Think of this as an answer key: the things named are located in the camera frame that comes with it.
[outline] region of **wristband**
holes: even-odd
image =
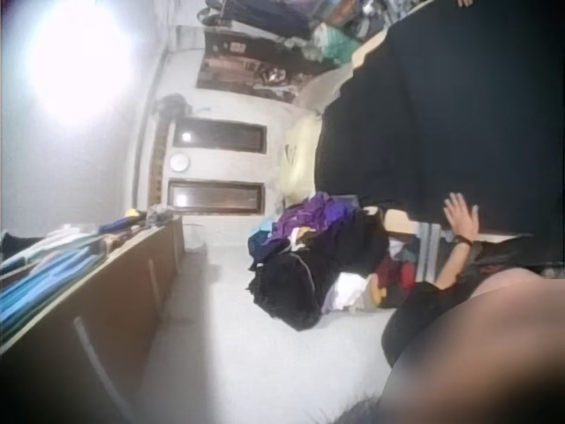
[[[458,245],[459,243],[464,243],[469,247],[473,247],[473,242],[463,236],[456,236],[453,241],[456,245]]]

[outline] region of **tiled floor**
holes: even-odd
[[[150,422],[325,423],[382,390],[389,312],[296,332],[253,304],[249,263],[243,246],[185,256],[141,392]]]

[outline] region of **person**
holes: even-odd
[[[478,236],[478,206],[469,209],[460,193],[452,193],[445,200],[444,213],[456,235],[455,246],[437,280],[416,283],[388,321],[381,343],[391,367],[417,335],[465,300],[502,287],[545,281],[528,269],[515,268],[510,264],[500,265],[498,272],[487,277],[465,274],[473,242]]]

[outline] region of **pile of clothes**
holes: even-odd
[[[255,271],[248,290],[255,303],[302,330],[366,292],[388,255],[388,235],[379,214],[369,215],[351,199],[316,193],[262,224],[248,247]],[[338,282],[346,288],[339,295]]]
[[[65,225],[44,238],[2,235],[0,342],[14,336],[42,309],[81,278],[118,253],[128,240],[172,219],[160,207],[132,209],[101,226]]]

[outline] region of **black blanket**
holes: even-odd
[[[324,114],[316,188],[436,223],[461,192],[482,231],[562,234],[558,3],[436,0],[393,25]]]

